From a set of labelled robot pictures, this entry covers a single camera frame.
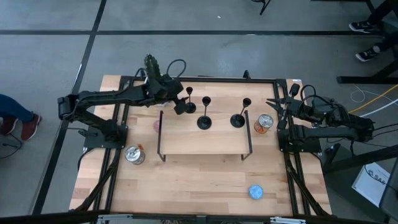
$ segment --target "concrete floor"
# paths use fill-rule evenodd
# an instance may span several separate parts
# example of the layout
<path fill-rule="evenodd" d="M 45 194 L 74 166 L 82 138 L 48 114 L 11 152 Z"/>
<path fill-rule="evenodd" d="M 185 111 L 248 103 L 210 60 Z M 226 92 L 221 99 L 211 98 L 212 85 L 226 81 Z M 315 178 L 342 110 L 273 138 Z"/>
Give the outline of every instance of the concrete floor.
<path fill-rule="evenodd" d="M 90 30 L 100 0 L 0 1 L 0 29 Z M 249 0 L 109 0 L 100 30 L 347 30 L 348 23 L 366 19 L 362 2 L 272 1 L 263 16 L 260 4 Z M 80 66 L 88 36 L 0 35 L 0 92 L 12 96 L 44 118 L 35 138 L 12 157 L 0 162 L 0 217 L 25 215 L 42 175 L 59 125 L 56 99 L 69 94 Z M 98 90 L 105 74 L 132 75 L 146 54 L 156 56 L 162 71 L 175 58 L 188 67 L 184 75 L 241 77 L 249 70 L 254 78 L 297 78 L 314 85 L 352 110 L 354 85 L 339 85 L 340 75 L 369 76 L 392 60 L 391 52 L 369 63 L 358 62 L 356 52 L 380 41 L 372 37 L 241 36 L 241 35 L 121 35 L 97 36 L 81 90 Z M 390 85 L 359 85 L 383 93 Z M 356 100 L 361 95 L 354 95 Z M 398 91 L 388 94 L 397 98 Z M 361 110 L 365 114 L 388 103 L 381 99 Z M 390 106 L 370 116 L 375 126 L 396 123 Z M 19 135 L 19 126 L 15 134 Z M 374 144 L 396 144 L 396 134 L 386 134 Z M 83 137 L 69 131 L 47 195 L 44 213 L 68 210 L 75 184 L 77 160 Z M 356 152 L 376 147 L 356 146 Z M 0 156 L 7 154 L 2 149 Z M 394 160 L 379 164 L 390 171 Z M 333 214 L 370 220 L 354 203 L 328 189 Z"/>

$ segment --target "wooden platform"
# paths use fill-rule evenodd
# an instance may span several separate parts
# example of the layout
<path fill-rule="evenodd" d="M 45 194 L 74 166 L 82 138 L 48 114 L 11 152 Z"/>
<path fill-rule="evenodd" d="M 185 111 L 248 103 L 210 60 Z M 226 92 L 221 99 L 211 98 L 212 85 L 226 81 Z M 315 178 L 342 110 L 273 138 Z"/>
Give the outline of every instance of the wooden platform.
<path fill-rule="evenodd" d="M 116 90 L 120 76 L 104 76 L 101 91 Z M 112 212 L 136 213 L 174 213 L 174 214 L 213 214 L 213 215 L 291 215 L 287 175 L 283 154 L 279 151 L 276 125 L 266 134 L 258 134 L 253 124 L 260 114 L 268 113 L 275 120 L 276 112 L 265 104 L 266 98 L 273 98 L 272 85 L 252 83 L 183 83 L 184 87 L 192 86 L 192 101 L 197 104 L 195 114 L 183 114 L 181 118 L 192 116 L 192 124 L 185 124 L 176 120 L 175 132 L 185 133 L 196 126 L 196 118 L 202 114 L 204 107 L 201 98 L 211 97 L 209 116 L 214 118 L 213 126 L 208 130 L 213 132 L 213 142 L 203 142 L 208 153 L 215 152 L 217 147 L 230 142 L 218 142 L 220 136 L 216 130 L 227 130 L 230 127 L 229 119 L 232 114 L 241 110 L 242 99 L 248 97 L 252 105 L 248 107 L 253 155 L 245 161 L 240 156 L 228 155 L 168 155 L 167 161 L 162 162 L 157 155 L 157 133 L 152 125 L 158 120 L 160 110 L 166 116 L 174 116 L 173 104 L 166 107 L 152 106 L 130 107 L 129 137 L 127 146 L 142 144 L 146 153 L 143 164 L 135 166 L 125 160 L 124 150 L 119 163 L 117 181 L 114 190 Z M 111 118 L 114 106 L 97 106 L 95 114 L 102 118 Z M 200 137 L 192 134 L 192 138 L 200 141 Z M 162 146 L 173 150 L 175 154 L 182 150 L 192 150 L 184 145 L 190 145 L 192 139 L 182 138 L 180 141 L 171 135 L 170 141 Z M 233 149 L 244 149 L 246 143 L 233 142 Z M 98 181 L 104 149 L 96 149 L 82 160 L 76 186 L 73 192 L 70 208 L 82 203 Z M 319 161 L 311 154 L 301 154 L 302 166 L 306 185 L 321 206 L 330 212 L 329 200 L 323 180 Z M 264 198 L 253 200 L 249 198 L 248 188 L 252 184 L 259 184 L 264 189 Z M 104 188 L 101 208 L 108 188 Z M 301 203 L 298 188 L 297 200 Z"/>

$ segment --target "blue cap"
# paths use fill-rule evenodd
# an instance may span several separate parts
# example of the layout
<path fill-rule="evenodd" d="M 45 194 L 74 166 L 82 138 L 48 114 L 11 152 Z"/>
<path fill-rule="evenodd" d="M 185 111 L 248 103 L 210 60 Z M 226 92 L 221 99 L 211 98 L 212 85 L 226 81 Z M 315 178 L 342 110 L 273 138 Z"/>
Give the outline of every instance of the blue cap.
<path fill-rule="evenodd" d="M 253 199 L 260 199 L 264 195 L 260 185 L 252 185 L 249 188 L 249 195 Z"/>

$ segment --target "black pants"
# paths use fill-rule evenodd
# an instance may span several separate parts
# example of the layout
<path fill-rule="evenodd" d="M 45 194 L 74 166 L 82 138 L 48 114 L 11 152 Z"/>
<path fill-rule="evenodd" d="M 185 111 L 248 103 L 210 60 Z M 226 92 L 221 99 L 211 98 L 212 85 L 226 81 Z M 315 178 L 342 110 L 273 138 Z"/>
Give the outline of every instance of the black pants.
<path fill-rule="evenodd" d="M 368 22 L 372 25 L 376 25 L 381 20 L 388 15 L 392 11 L 392 6 L 390 0 L 385 0 L 379 7 L 375 9 L 375 11 L 369 16 Z M 380 48 L 380 50 L 386 51 L 390 47 L 398 44 L 398 32 L 394 32 L 389 34 L 381 43 L 377 43 L 376 45 Z"/>

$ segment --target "tin can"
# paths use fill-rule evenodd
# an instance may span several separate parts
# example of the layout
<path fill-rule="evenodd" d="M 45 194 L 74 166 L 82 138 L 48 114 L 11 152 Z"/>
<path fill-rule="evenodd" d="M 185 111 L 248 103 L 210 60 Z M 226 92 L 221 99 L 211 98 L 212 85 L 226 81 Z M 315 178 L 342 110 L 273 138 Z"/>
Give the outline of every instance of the tin can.
<path fill-rule="evenodd" d="M 259 134 L 264 134 L 274 124 L 274 120 L 268 114 L 260 115 L 259 119 L 254 123 L 254 130 Z"/>
<path fill-rule="evenodd" d="M 140 150 L 137 146 L 127 148 L 124 155 L 126 156 L 126 159 L 134 165 L 142 164 L 145 160 L 144 151 Z"/>

